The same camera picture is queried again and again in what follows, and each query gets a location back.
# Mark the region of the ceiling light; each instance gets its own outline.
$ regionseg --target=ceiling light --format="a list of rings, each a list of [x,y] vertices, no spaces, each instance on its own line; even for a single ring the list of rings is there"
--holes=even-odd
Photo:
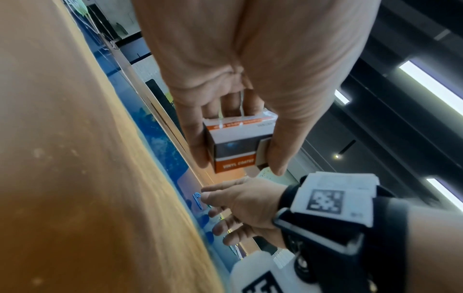
[[[447,105],[451,106],[460,115],[463,115],[463,99],[443,84],[410,61],[405,62],[399,68],[427,88],[431,93],[435,94],[439,99],[443,100]]]
[[[445,196],[452,204],[454,204],[459,210],[463,211],[463,202],[456,197],[450,190],[448,190],[442,183],[434,178],[426,179],[431,185],[434,186],[443,196]]]
[[[340,91],[338,90],[335,90],[334,91],[334,95],[336,96],[336,98],[338,98],[338,101],[341,102],[342,104],[346,105],[347,103],[349,103],[350,101],[343,95],[341,94]]]

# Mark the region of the orange and white box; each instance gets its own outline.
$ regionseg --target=orange and white box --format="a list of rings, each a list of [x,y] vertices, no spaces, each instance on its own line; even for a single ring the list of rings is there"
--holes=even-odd
[[[260,166],[278,116],[264,111],[255,116],[204,119],[209,158],[216,173]]]

